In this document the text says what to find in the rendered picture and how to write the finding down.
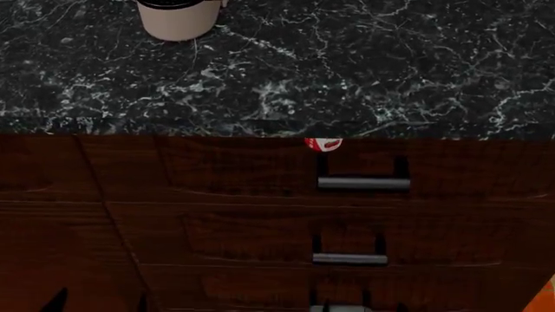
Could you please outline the dark wood drawer front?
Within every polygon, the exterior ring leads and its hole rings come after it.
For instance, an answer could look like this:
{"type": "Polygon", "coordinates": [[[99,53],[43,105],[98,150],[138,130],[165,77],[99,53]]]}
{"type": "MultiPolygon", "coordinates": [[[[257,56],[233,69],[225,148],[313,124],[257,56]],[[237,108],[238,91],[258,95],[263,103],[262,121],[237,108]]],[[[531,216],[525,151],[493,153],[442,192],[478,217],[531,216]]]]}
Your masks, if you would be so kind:
{"type": "Polygon", "coordinates": [[[318,302],[362,304],[376,312],[520,312],[550,279],[544,270],[502,267],[227,267],[144,265],[163,311],[302,312],[318,302]]]}
{"type": "Polygon", "coordinates": [[[529,207],[114,203],[109,210],[140,264],[301,267],[312,264],[314,235],[324,252],[370,254],[382,233],[387,266],[555,270],[555,219],[529,207]]]}

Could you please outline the white cylindrical container black rim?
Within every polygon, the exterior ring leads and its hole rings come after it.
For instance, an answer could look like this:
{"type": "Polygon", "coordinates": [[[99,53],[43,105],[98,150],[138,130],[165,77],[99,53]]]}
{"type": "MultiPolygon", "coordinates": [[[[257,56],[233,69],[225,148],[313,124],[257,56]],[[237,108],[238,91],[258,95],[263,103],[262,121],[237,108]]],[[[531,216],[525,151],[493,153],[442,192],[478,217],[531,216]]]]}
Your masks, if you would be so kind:
{"type": "Polygon", "coordinates": [[[189,41],[215,25],[229,0],[135,0],[144,30],[162,41],[189,41]]]}

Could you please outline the dark wood drawer with sticker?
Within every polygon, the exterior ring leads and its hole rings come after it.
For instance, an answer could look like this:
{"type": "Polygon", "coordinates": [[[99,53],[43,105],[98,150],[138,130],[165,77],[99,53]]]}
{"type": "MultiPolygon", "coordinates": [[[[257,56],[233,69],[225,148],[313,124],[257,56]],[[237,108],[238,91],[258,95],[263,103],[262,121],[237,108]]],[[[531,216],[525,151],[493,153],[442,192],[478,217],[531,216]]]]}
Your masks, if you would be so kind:
{"type": "Polygon", "coordinates": [[[555,142],[344,140],[329,153],[299,138],[82,136],[82,150],[111,202],[368,202],[372,199],[555,199],[555,142]],[[389,175],[408,159],[406,193],[316,187],[317,155],[332,174],[389,175]]]}

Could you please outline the dark wood cabinet side panel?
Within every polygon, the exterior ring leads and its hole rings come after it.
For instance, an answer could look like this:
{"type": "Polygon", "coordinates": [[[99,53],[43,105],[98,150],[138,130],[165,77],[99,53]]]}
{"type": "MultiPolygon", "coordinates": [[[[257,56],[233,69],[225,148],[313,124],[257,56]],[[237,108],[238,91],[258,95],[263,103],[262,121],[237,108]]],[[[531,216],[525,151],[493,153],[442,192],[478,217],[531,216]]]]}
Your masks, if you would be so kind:
{"type": "Polygon", "coordinates": [[[0,134],[0,312],[135,312],[144,286],[78,140],[0,134]]]}

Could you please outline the orange object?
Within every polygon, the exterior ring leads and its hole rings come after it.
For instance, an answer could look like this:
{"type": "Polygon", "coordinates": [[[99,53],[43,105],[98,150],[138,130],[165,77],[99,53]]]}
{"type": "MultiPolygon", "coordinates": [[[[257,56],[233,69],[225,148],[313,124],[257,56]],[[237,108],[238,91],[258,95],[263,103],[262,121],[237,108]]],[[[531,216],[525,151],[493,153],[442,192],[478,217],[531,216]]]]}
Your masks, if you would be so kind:
{"type": "Polygon", "coordinates": [[[522,312],[555,312],[555,275],[550,278],[522,312]]]}

